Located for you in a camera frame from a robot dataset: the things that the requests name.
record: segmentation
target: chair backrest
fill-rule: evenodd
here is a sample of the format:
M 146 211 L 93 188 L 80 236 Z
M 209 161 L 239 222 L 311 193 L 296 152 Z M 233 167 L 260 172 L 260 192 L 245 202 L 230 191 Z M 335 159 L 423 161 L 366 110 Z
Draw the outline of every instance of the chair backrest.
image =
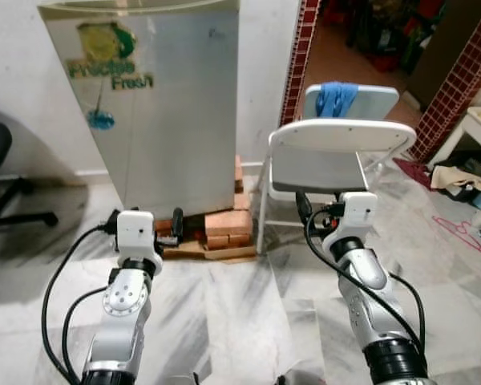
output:
M 317 118 L 315 101 L 320 92 L 320 84 L 314 84 L 306 89 L 303 119 Z M 395 88 L 359 85 L 358 93 L 345 118 L 382 120 L 398 100 L 399 93 Z
M 387 152 L 407 150 L 417 135 L 405 124 L 375 121 L 316 118 L 286 124 L 269 136 L 275 146 L 294 146 L 327 152 Z

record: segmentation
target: refrigerator sticker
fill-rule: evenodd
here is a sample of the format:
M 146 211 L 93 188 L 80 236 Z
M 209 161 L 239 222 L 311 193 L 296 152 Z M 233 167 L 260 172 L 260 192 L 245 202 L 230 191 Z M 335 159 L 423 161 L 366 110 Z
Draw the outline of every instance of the refrigerator sticker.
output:
M 152 74 L 138 74 L 129 59 L 134 52 L 134 34 L 118 22 L 85 22 L 77 27 L 84 59 L 66 61 L 70 78 L 110 77 L 113 91 L 153 88 Z

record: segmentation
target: wooden pallet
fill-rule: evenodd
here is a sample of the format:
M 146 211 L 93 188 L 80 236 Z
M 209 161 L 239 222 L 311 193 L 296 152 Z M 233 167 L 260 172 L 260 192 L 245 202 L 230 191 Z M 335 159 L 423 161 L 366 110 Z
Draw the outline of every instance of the wooden pallet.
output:
M 176 249 L 165 249 L 164 259 L 191 258 L 227 263 L 257 259 L 249 195 L 244 192 L 240 162 L 240 157 L 236 156 L 233 208 L 184 218 L 185 241 Z M 168 235 L 171 221 L 157 221 L 155 228 L 159 235 Z

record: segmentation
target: red tiled wall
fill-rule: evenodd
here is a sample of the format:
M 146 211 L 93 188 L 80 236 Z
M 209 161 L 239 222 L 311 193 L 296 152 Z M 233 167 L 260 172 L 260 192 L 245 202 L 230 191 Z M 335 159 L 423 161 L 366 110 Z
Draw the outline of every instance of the red tiled wall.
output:
M 285 85 L 280 125 L 294 120 L 294 112 L 303 88 L 303 79 L 305 78 L 305 69 L 308 63 L 310 44 L 315 32 L 318 11 L 319 0 L 301 0 L 296 36 L 290 55 L 289 74 Z
M 427 162 L 449 136 L 481 88 L 481 21 L 417 127 L 410 153 Z

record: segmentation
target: white chair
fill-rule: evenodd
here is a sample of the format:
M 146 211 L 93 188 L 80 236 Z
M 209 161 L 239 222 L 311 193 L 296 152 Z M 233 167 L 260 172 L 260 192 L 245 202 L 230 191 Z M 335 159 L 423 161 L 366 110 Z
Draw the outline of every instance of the white chair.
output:
M 265 225 L 302 226 L 299 222 L 265 219 L 267 197 L 293 201 L 302 190 L 313 202 L 325 194 L 368 189 L 364 171 L 406 151 L 416 139 L 405 124 L 348 119 L 309 119 L 286 124 L 269 136 L 269 149 L 257 187 L 261 184 L 257 252 L 262 251 Z M 384 152 L 362 168 L 358 152 Z
M 320 84 L 314 84 L 306 89 L 303 119 L 317 117 L 315 101 L 320 92 Z M 360 84 L 345 118 L 383 120 L 398 100 L 399 93 L 395 88 Z

